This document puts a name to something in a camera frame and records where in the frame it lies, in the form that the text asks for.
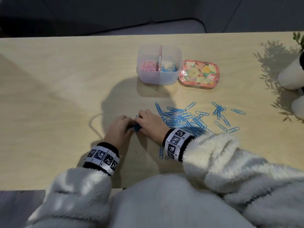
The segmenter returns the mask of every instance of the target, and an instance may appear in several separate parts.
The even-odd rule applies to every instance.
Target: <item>hand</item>
[[[134,121],[142,127],[142,129],[139,130],[140,132],[160,146],[170,130],[161,117],[153,114],[148,109],[139,111],[138,117],[135,118]]]
[[[134,133],[133,128],[127,129],[127,127],[134,125],[135,121],[132,118],[125,115],[117,117],[108,128],[103,141],[110,143],[119,150],[125,140]]]

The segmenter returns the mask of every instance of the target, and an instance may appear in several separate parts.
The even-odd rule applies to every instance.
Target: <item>right hand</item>
[[[155,115],[148,109],[139,111],[138,117],[136,117],[134,121],[142,127],[142,129],[139,130],[140,132],[160,146],[170,130],[161,117]]]

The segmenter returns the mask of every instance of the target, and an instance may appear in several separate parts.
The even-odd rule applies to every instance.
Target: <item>translucent plastic box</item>
[[[176,72],[154,72],[140,69],[143,62],[158,62],[159,50],[160,45],[143,45],[139,48],[137,54],[137,74],[140,80],[146,84],[173,85],[177,81],[182,67],[182,52],[176,46],[162,46],[162,61],[172,61],[176,65]]]

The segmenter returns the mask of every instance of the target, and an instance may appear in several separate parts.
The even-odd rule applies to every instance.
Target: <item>white pot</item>
[[[304,120],[304,96],[294,100],[291,104],[291,110],[298,118]]]
[[[300,58],[304,60],[304,53],[279,74],[278,82],[283,88],[296,90],[304,87],[304,70],[300,65]]]

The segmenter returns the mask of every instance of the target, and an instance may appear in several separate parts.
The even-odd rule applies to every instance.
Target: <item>left hand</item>
[[[127,127],[134,125],[135,121],[132,118],[125,115],[117,117],[108,128],[103,141],[110,143],[119,150],[126,139],[134,133],[133,128],[127,129]]]

